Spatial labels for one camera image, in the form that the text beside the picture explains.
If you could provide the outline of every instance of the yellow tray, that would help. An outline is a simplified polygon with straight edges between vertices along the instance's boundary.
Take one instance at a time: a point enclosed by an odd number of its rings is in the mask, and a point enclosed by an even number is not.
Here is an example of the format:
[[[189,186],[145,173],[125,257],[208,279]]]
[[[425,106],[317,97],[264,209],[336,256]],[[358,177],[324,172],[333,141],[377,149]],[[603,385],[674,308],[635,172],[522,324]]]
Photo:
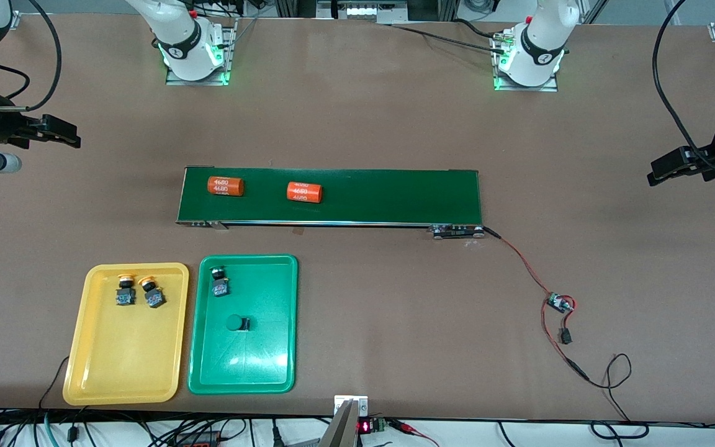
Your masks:
[[[117,275],[151,275],[167,299],[151,309],[134,284],[137,303],[116,305]],[[71,405],[152,404],[178,389],[189,269],[181,263],[105,264],[84,281],[63,398]]]

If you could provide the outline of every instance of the black cable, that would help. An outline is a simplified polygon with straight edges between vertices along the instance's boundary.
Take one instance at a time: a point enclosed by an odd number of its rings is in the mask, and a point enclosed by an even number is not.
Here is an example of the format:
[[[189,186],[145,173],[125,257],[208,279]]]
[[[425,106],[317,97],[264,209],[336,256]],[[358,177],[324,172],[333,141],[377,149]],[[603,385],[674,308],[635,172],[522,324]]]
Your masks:
[[[220,427],[220,429],[219,429],[219,439],[220,439],[221,442],[230,441],[231,439],[236,438],[236,436],[241,435],[242,433],[245,432],[245,430],[247,430],[247,421],[245,421],[244,419],[241,419],[241,423],[242,423],[243,425],[241,426],[241,430],[239,430],[238,433],[236,433],[236,434],[233,435],[233,436],[222,436],[222,429],[224,429],[224,428],[225,428],[225,425],[227,425],[227,423],[230,422],[230,421],[232,421],[232,420],[233,420],[233,419],[228,419],[228,420],[225,422],[225,424],[222,424],[222,427]]]
[[[62,73],[62,48],[60,47],[60,36],[57,35],[57,30],[54,28],[54,23],[52,23],[52,20],[50,18],[48,18],[48,14],[46,14],[46,11],[43,11],[43,8],[41,8],[40,5],[37,3],[37,0],[29,0],[29,2],[32,3],[32,6],[34,6],[35,9],[37,9],[37,12],[38,14],[40,14],[40,17],[43,17],[43,20],[46,22],[46,25],[48,25],[48,30],[52,33],[57,60],[56,68],[54,68],[54,80],[52,80],[52,85],[48,89],[48,93],[46,93],[46,96],[44,96],[43,99],[41,99],[40,102],[38,102],[34,106],[26,107],[26,110],[33,111],[43,107],[43,105],[45,105],[46,102],[48,102],[48,100],[51,99],[54,95],[54,90],[57,89],[57,84],[59,84],[60,82],[60,73]]]
[[[43,410],[43,399],[46,399],[46,396],[48,396],[48,391],[51,391],[52,388],[54,388],[54,384],[56,384],[57,378],[60,376],[60,371],[62,371],[63,365],[65,365],[65,362],[67,362],[69,358],[70,358],[70,356],[65,357],[65,359],[62,359],[62,362],[60,362],[59,367],[57,367],[57,372],[54,373],[54,379],[52,379],[51,385],[49,385],[48,388],[46,388],[46,391],[43,393],[42,396],[40,396],[40,400],[37,401],[37,409],[38,410]]]
[[[509,447],[515,447],[513,442],[509,440],[509,436],[506,433],[506,430],[504,430],[504,423],[501,421],[498,421],[498,427],[501,429],[501,434],[504,435],[504,441],[507,441],[507,444],[509,444]]]
[[[611,376],[610,376],[610,371],[612,365],[618,360],[619,358],[624,358],[627,361],[627,374],[619,380],[616,384],[612,385],[611,382]],[[605,382],[608,383],[608,385],[601,385],[597,384],[594,382],[592,379],[590,379],[589,376],[587,376],[587,373],[584,372],[584,370],[579,367],[578,363],[573,362],[572,359],[567,358],[567,364],[570,365],[571,368],[573,368],[573,371],[575,371],[579,376],[581,376],[582,379],[587,382],[587,384],[592,385],[593,387],[601,388],[601,390],[606,390],[608,391],[608,397],[611,398],[612,403],[614,404],[614,408],[616,411],[618,411],[619,415],[625,418],[626,421],[630,422],[631,419],[628,418],[627,414],[622,410],[622,407],[619,406],[619,404],[616,402],[616,399],[614,399],[614,394],[612,393],[612,390],[614,388],[619,388],[620,385],[624,384],[626,380],[630,379],[631,374],[633,374],[633,367],[631,365],[631,359],[630,357],[627,356],[627,354],[621,353],[621,354],[616,354],[616,356],[613,356],[610,362],[608,362],[608,365],[606,365],[606,370],[603,375],[603,378]]]
[[[0,64],[0,70],[7,71],[8,73],[18,75],[24,79],[24,84],[22,86],[20,86],[20,88],[18,90],[14,91],[13,93],[8,94],[8,96],[5,96],[5,98],[12,99],[12,98],[15,98],[16,96],[19,96],[20,94],[23,93],[23,91],[26,90],[27,87],[29,87],[29,83],[32,82],[32,80],[29,79],[29,75],[24,73],[21,70],[17,70],[15,68],[10,68],[10,67],[7,67],[6,65],[1,65],[1,64]]]
[[[669,14],[667,14],[667,18],[664,19],[663,24],[658,31],[658,36],[655,38],[655,45],[653,46],[652,57],[653,82],[655,82],[655,90],[658,91],[658,96],[661,98],[661,102],[663,102],[664,106],[669,111],[669,114],[672,115],[672,119],[675,120],[675,124],[678,125],[678,130],[680,130],[680,133],[683,135],[683,138],[685,138],[686,142],[689,143],[689,148],[692,154],[696,158],[699,158],[701,161],[703,161],[703,163],[706,164],[707,167],[715,170],[715,164],[712,164],[711,161],[709,161],[707,157],[704,156],[697,148],[697,145],[695,144],[695,141],[693,141],[693,139],[691,138],[691,135],[689,135],[689,131],[687,131],[686,126],[683,125],[683,121],[681,121],[680,117],[678,116],[678,113],[675,111],[675,108],[672,107],[672,104],[669,102],[669,99],[667,99],[666,94],[664,94],[663,88],[661,88],[661,79],[659,79],[658,53],[659,49],[661,49],[661,40],[663,39],[663,34],[667,30],[667,26],[669,25],[670,20],[672,20],[672,17],[675,16],[676,12],[678,12],[678,8],[680,8],[680,6],[682,6],[685,2],[686,0],[678,0],[678,2],[675,3],[675,6],[673,6],[672,10],[669,11]]]
[[[253,419],[248,419],[250,421],[250,442],[252,442],[253,447],[256,447],[256,438],[253,436]]]
[[[455,18],[454,23],[462,23],[463,25],[466,25],[468,28],[470,28],[471,31],[473,31],[476,34],[479,34],[482,37],[487,37],[488,39],[492,39],[495,34],[500,34],[501,31],[496,31],[495,33],[485,33],[484,31],[480,30],[479,28],[476,28],[473,23],[468,22],[468,20],[465,20],[463,18]]]
[[[611,434],[610,435],[601,435],[601,433],[598,433],[598,429],[595,428],[595,425],[603,425]],[[598,438],[604,439],[605,441],[616,441],[616,444],[618,444],[618,447],[624,447],[622,445],[623,439],[631,440],[631,439],[641,439],[644,438],[645,436],[650,434],[650,425],[645,424],[644,422],[641,424],[636,424],[636,427],[644,427],[644,432],[639,433],[638,435],[620,435],[619,433],[614,430],[614,427],[611,427],[611,424],[608,422],[604,421],[592,421],[590,422],[590,430],[592,430],[592,435],[597,436]]]
[[[90,433],[90,428],[88,427],[88,422],[87,422],[87,421],[84,421],[84,422],[82,422],[82,425],[84,425],[84,431],[87,432],[87,434],[88,434],[88,439],[90,440],[90,444],[91,444],[93,447],[98,447],[98,446],[96,445],[96,440],[93,439],[93,435],[92,435],[92,433]]]
[[[455,43],[455,45],[462,45],[462,46],[465,46],[468,48],[476,48],[476,49],[480,49],[483,51],[489,51],[490,53],[498,53],[498,54],[504,53],[504,50],[502,50],[500,48],[483,47],[481,45],[475,45],[474,43],[462,42],[461,40],[454,40],[454,39],[449,39],[448,37],[438,36],[437,34],[426,33],[426,31],[420,31],[419,29],[405,28],[405,26],[394,26],[394,25],[389,25],[389,26],[394,29],[403,29],[403,30],[409,31],[411,33],[421,34],[422,36],[432,37],[433,39],[438,39],[438,40],[443,40],[443,42]]]

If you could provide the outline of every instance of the red wire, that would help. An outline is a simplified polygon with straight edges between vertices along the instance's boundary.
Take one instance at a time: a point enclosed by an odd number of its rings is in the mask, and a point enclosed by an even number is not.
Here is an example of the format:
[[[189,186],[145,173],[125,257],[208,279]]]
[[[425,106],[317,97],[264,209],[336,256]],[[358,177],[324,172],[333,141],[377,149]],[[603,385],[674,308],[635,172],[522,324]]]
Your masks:
[[[432,438],[429,438],[429,436],[424,435],[423,433],[421,433],[421,432],[418,431],[418,430],[415,430],[415,432],[412,433],[412,435],[414,435],[414,436],[420,436],[420,438],[424,438],[424,439],[429,439],[429,441],[431,441],[432,444],[435,444],[435,445],[437,445],[437,447],[440,447],[440,444],[438,444],[437,441],[435,441],[435,440],[432,439]]]
[[[562,318],[562,328],[567,328],[567,320],[570,319],[570,315],[572,315],[573,312],[575,312],[575,309],[578,308],[578,302],[576,302],[575,298],[570,297],[570,295],[562,295],[562,298],[568,300],[570,302],[570,305],[573,306],[573,310],[567,312],[567,315]]]
[[[550,295],[551,290],[548,289],[543,283],[542,280],[539,279],[539,276],[537,275],[537,272],[534,271],[534,267],[531,266],[531,264],[528,263],[528,260],[526,260],[526,257],[523,255],[523,253],[520,253],[520,250],[517,249],[516,246],[511,244],[508,240],[505,240],[505,238],[500,238],[501,241],[509,246],[509,248],[513,249],[515,253],[520,257],[520,260],[523,261],[523,265],[526,266],[526,269],[528,271],[528,274],[531,275],[531,278],[534,280],[534,282],[537,283],[537,286],[539,286],[542,291],[544,291],[546,294]]]
[[[526,266],[528,274],[531,275],[531,278],[534,280],[534,282],[537,283],[537,286],[539,286],[539,288],[545,292],[546,296],[545,296],[545,299],[542,300],[542,308],[539,309],[540,320],[542,322],[542,330],[545,331],[545,335],[548,337],[548,341],[551,343],[551,345],[556,350],[556,353],[558,353],[559,356],[562,357],[562,360],[567,362],[567,356],[564,355],[564,351],[562,351],[562,348],[559,347],[559,343],[557,343],[556,340],[554,339],[554,337],[551,335],[551,331],[548,329],[548,326],[545,323],[545,308],[547,307],[548,298],[552,294],[551,290],[548,289],[544,285],[544,283],[542,283],[542,280],[539,279],[539,275],[537,274],[537,272],[534,271],[534,267],[532,267],[531,264],[528,263],[528,260],[526,260],[526,257],[523,255],[523,253],[520,252],[520,250],[517,249],[517,247],[514,246],[511,242],[509,242],[508,240],[505,240],[505,238],[500,238],[500,239],[503,243],[507,244],[507,246],[509,246],[509,248],[513,249],[515,251],[515,253],[517,253],[517,255],[520,257],[520,260],[523,261],[523,264]],[[573,314],[573,312],[575,311],[576,305],[578,305],[578,303],[576,303],[575,298],[570,297],[568,295],[564,295],[562,297],[569,300],[570,305],[573,306],[573,310],[571,310],[567,315],[565,315],[564,319],[562,319],[562,327],[565,327],[565,325],[567,324],[567,319],[570,318],[570,315]]]

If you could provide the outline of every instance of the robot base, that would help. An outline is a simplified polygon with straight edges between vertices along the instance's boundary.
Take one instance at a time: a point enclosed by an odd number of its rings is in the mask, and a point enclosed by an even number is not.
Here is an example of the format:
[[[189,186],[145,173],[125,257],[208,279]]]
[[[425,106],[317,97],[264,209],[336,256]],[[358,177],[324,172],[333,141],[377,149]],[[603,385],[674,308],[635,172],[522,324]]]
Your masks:
[[[167,67],[167,74],[164,83],[167,85],[206,85],[206,86],[221,86],[228,85],[230,82],[230,69],[233,64],[233,42],[236,40],[236,26],[233,28],[223,27],[219,24],[212,24],[213,42],[208,47],[210,48],[210,56],[213,60],[222,61],[222,65],[216,67],[209,76],[199,80],[185,80],[176,76],[171,71],[167,62],[164,63]]]
[[[559,91],[558,85],[556,84],[556,73],[559,70],[559,62],[556,62],[553,74],[551,78],[545,82],[545,84],[538,85],[536,87],[528,87],[525,85],[518,84],[514,82],[507,73],[500,69],[501,65],[507,65],[508,59],[513,54],[515,47],[515,29],[509,28],[504,30],[503,40],[489,39],[490,47],[500,48],[505,51],[505,54],[493,53],[492,63],[493,63],[493,88],[497,91],[548,91],[549,93],[556,93]]]

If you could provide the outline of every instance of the mounting plate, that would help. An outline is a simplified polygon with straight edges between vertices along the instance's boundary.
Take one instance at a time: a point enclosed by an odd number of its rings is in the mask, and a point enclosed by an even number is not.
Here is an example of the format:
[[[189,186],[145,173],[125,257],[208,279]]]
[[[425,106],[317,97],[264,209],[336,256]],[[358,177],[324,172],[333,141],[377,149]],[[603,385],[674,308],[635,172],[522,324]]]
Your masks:
[[[369,415],[369,396],[352,396],[348,394],[338,394],[333,399],[333,414],[338,413],[338,409],[341,408],[341,404],[347,400],[355,400],[360,405],[360,413],[358,416],[365,418]]]

